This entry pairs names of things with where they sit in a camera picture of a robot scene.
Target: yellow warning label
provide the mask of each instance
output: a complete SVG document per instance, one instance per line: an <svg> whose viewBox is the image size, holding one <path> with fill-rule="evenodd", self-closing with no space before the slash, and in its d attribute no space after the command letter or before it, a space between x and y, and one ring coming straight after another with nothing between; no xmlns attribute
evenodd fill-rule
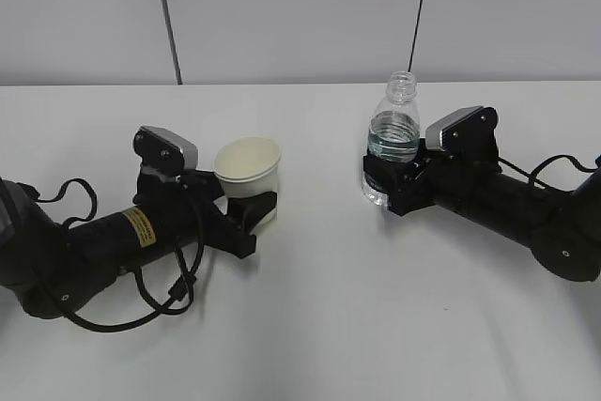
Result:
<svg viewBox="0 0 601 401"><path fill-rule="evenodd" d="M157 236L154 235L152 224L142 210L138 207L132 207L123 210L121 213L125 215L133 226L133 229L140 240L141 247L146 248L157 242Z"/></svg>

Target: white tabletop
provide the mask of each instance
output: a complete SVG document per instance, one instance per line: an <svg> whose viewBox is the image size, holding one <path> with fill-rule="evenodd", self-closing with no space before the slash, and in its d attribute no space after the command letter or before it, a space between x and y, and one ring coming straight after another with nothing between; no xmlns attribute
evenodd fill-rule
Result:
<svg viewBox="0 0 601 401"><path fill-rule="evenodd" d="M46 197L71 177L100 214L127 208L143 124L175 131L212 167L244 135L281 145L277 219L258 252L210 254L198 303L133 332L86 332L27 316L0 290L3 401L571 400L601 396L601 286L572 284L530 252L441 208L399 218L363 198L366 127L383 85L0 88L0 174ZM601 153L601 83L423 84L424 126L497 108L501 155L526 169L556 153ZM584 179L566 163L543 178ZM73 190L57 221L88 209ZM160 296L171 257L147 267ZM123 277L81 314L147 311Z"/></svg>

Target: white paper cup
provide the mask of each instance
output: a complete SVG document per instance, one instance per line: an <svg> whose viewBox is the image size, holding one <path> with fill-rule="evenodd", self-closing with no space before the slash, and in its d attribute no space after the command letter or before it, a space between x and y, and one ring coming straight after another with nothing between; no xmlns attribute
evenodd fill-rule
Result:
<svg viewBox="0 0 601 401"><path fill-rule="evenodd" d="M223 147L215 158L215 176L227 197L252 197L278 192L280 148L262 136L240 138ZM277 207L258 225L270 221Z"/></svg>

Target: black cord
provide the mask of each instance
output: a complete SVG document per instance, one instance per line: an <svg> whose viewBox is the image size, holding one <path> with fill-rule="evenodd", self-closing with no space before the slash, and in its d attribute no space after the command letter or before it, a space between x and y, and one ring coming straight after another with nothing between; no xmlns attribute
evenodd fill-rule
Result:
<svg viewBox="0 0 601 401"><path fill-rule="evenodd" d="M546 159L544 162L542 162L541 164L539 164L538 166L536 166L532 172L530 173L530 176L528 177L528 188L529 190L531 190L534 187L534 182L537 179L538 175L550 164L552 164L553 162L560 160L560 159L567 159L568 161L570 161L574 167L576 169L578 169L580 172L582 173L594 173L598 168L587 168L586 166L584 166L582 163L580 163L578 161L578 159L576 157L574 157L573 155L567 155L567 154L560 154L560 155L555 155L553 157L549 157L548 159Z"/></svg>
<svg viewBox="0 0 601 401"><path fill-rule="evenodd" d="M508 162L507 160L499 157L499 162L503 163L504 165L510 167L511 169L513 169L514 171L516 171L517 173L521 174L522 176L526 177L528 179L528 190L532 191L532 189L534 188L534 184L537 183L538 185L540 185L541 187L544 187L548 190L554 191L554 192L561 192L561 193L569 193L566 192L565 190L560 190L559 188L555 188L551 185L546 184L545 182L543 182L542 180L540 180L538 178L538 175L547 167L549 166L551 163L559 160L559 159L567 159L569 160L576 169L578 169L580 172L582 173L594 173L595 171L597 171L598 168L587 168L586 166L584 166L582 163L580 163L578 161L578 159L576 157L574 157L573 155L567 155L567 154L560 154L560 155L555 155L553 157L549 157L548 159L546 159L544 162L540 163L538 166L536 166L531 173L524 171L523 169L521 169L520 167L516 166L515 164Z"/></svg>
<svg viewBox="0 0 601 401"><path fill-rule="evenodd" d="M58 194L54 198L52 198L52 199L35 199L35 201L38 204L52 204L53 202L58 202L63 197L65 197L65 194L67 194L67 188L69 187L69 185L71 183L79 183L84 188L87 195L90 196L90 201L92 202L92 207L90 208L90 212L87 214L87 216L85 218L78 218L76 216L67 218L62 224L65 229L69 229L73 223L78 223L78 222L88 223L88 222L92 221L94 219L94 217L96 216L96 213L98 211L98 197L96 196L96 192L94 191L92 186L89 184L89 182L83 178L72 178L71 180L67 180L65 183L63 183L60 186L60 189L58 190Z"/></svg>
<svg viewBox="0 0 601 401"><path fill-rule="evenodd" d="M415 54L415 43L417 42L417 32L420 29L420 20L422 18L422 7L424 6L424 0L420 0L420 5L417 9L417 19L415 21L415 30L413 31L413 42L411 44L411 56L409 57L409 64L407 72L411 72L413 67L413 55Z"/></svg>
<svg viewBox="0 0 601 401"><path fill-rule="evenodd" d="M524 171L522 168L520 168L519 166L516 166L515 164L499 157L499 162L503 163L505 166L510 167L511 169L513 169L514 171L516 171L517 173L521 174L522 176L524 176L527 179L530 179L531 174L528 171ZM541 187L544 187L548 190L551 191L560 191L559 189L552 187L551 185L546 184L545 182L543 182L542 180L539 180L538 178L536 178L534 180L536 183L538 183Z"/></svg>

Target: clear plastic bottle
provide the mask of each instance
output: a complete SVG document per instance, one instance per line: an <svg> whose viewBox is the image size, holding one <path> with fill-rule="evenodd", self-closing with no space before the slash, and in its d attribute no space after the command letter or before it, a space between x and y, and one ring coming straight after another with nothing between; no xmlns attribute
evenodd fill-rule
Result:
<svg viewBox="0 0 601 401"><path fill-rule="evenodd" d="M390 162L410 162L420 144L420 118L417 112L415 85L411 72L395 72L386 87L386 96L372 115L367 136L367 147L377 157ZM377 206L386 206L388 196L378 185L363 174L365 196Z"/></svg>

